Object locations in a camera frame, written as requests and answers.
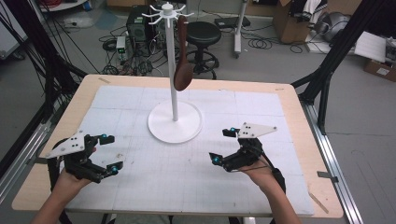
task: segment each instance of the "hand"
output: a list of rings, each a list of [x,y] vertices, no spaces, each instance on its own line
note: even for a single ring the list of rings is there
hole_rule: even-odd
[[[271,188],[274,183],[277,184],[271,168],[267,166],[268,161],[261,156],[260,159],[250,166],[244,166],[239,171],[247,174],[250,179],[260,187],[261,190]]]
[[[59,203],[67,204],[76,197],[79,191],[91,183],[88,179],[77,179],[70,175],[65,169],[61,171],[58,181],[55,184],[51,196],[59,200]]]

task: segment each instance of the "gray floor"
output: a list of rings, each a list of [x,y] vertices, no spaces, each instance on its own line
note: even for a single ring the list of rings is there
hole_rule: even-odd
[[[126,19],[121,14],[115,15],[105,9],[96,9],[90,15],[94,18],[95,25],[88,29],[74,30],[70,35],[92,63],[102,70],[106,65],[106,53],[98,38],[121,27]],[[213,15],[207,15],[199,20],[213,21],[214,18]],[[250,29],[269,24],[264,19],[250,20]],[[272,29],[256,33],[274,37]],[[89,73],[96,73],[71,41],[64,34],[62,37],[74,65]],[[253,49],[243,40],[243,52],[239,59],[235,59],[233,36],[228,33],[224,33],[220,42],[209,50],[220,61],[220,67],[216,70],[218,79],[254,82],[291,83],[315,71],[325,57],[322,54],[307,53],[305,49],[302,53],[293,53],[290,46],[273,45],[270,49]],[[363,221],[394,223],[396,173],[392,164],[396,160],[396,119],[393,114],[396,108],[396,89],[394,83],[365,73],[362,70],[365,62],[362,57],[347,56],[336,70],[330,90],[326,129]],[[166,65],[159,69],[167,74]],[[161,76],[157,70],[148,75]],[[196,78],[210,78],[210,75]],[[0,158],[3,158],[44,99],[29,60],[0,62],[0,92]],[[28,170],[29,167],[0,205],[2,223],[26,223],[34,214],[13,211],[11,208],[13,197]],[[71,214],[71,217],[75,223],[99,223],[101,220],[98,214]],[[257,222],[268,223],[269,219],[258,218]],[[344,218],[304,218],[303,222],[347,223]]]

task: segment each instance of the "chair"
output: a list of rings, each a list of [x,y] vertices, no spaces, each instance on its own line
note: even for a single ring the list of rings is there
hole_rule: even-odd
[[[187,25],[187,42],[197,47],[197,50],[187,53],[187,56],[194,54],[194,59],[189,60],[190,63],[195,64],[194,74],[212,72],[212,79],[217,79],[214,69],[219,67],[219,60],[205,49],[216,44],[220,39],[221,31],[216,25],[206,21],[189,22]]]

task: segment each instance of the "equipment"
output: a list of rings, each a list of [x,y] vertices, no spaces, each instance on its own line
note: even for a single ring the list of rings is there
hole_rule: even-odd
[[[215,19],[215,24],[219,27],[219,29],[236,28],[238,26],[238,20],[238,17],[220,18]],[[248,18],[244,17],[242,20],[242,26],[247,27],[249,25],[250,21]]]
[[[223,167],[227,172],[231,172],[243,166],[249,166],[255,161],[258,161],[261,155],[263,155],[264,158],[268,160],[264,154],[264,151],[262,150],[262,143],[257,137],[275,131],[276,127],[246,122],[242,125],[241,129],[224,129],[222,131],[224,136],[238,137],[240,148],[234,154],[225,158],[223,158],[221,155],[210,152],[210,159],[214,165]]]
[[[100,183],[102,179],[116,175],[122,169],[123,161],[109,164],[106,168],[103,168],[93,164],[89,159],[95,151],[95,146],[98,142],[100,145],[113,143],[114,136],[107,136],[105,134],[96,136],[86,134],[84,136],[83,131],[79,131],[72,137],[59,141],[51,153],[46,155],[49,173],[51,174],[51,170],[53,170],[51,164],[54,161],[56,161],[55,164],[57,164],[59,170],[59,163],[61,160],[64,160],[66,172],[74,175],[76,178],[86,178],[95,183]]]
[[[117,54],[119,55],[119,59],[122,62],[128,60],[128,50],[126,48],[126,39],[125,36],[118,36],[117,37]]]
[[[149,25],[149,19],[142,16],[142,13],[149,14],[149,6],[132,6],[126,22],[131,43],[147,43],[153,38],[153,28]]]
[[[323,39],[332,43],[347,26],[350,17],[340,12],[323,13],[318,22],[314,25],[317,34],[322,35]]]

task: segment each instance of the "black mount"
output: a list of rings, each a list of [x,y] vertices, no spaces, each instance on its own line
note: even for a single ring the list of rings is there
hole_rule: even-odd
[[[222,132],[224,136],[236,137],[239,129],[224,129]],[[212,163],[223,167],[227,172],[231,172],[243,166],[252,165],[259,160],[263,150],[262,143],[258,138],[238,138],[238,143],[240,148],[234,154],[224,158],[221,155],[209,152]]]
[[[326,109],[332,75],[386,1],[389,0],[362,0],[344,31],[334,41],[332,49],[320,67],[314,73],[291,83],[294,88],[309,83],[305,90],[299,94],[300,101],[307,105],[313,105],[315,98],[321,92],[318,126],[322,134],[326,134]]]
[[[59,146],[66,139],[58,142],[54,148]],[[84,150],[63,155],[58,159],[58,164],[64,159],[64,169],[67,173],[74,175],[76,178],[89,179],[95,183],[100,183],[102,179],[111,175],[117,175],[119,170],[122,169],[123,162],[118,161],[103,168],[96,164],[93,164],[89,159],[91,154],[95,151],[95,146],[99,142],[100,145],[106,145],[114,142],[114,136],[107,136],[105,134],[90,136],[86,134],[84,136]]]

